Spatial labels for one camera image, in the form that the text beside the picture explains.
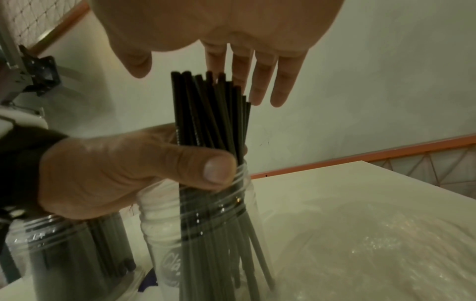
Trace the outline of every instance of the plastic jar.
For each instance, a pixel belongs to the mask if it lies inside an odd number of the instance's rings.
[[[136,269],[119,213],[88,221],[56,215],[10,226],[7,245],[37,301],[115,301]]]
[[[219,192],[165,180],[139,193],[165,301],[264,300],[274,275],[247,166]]]

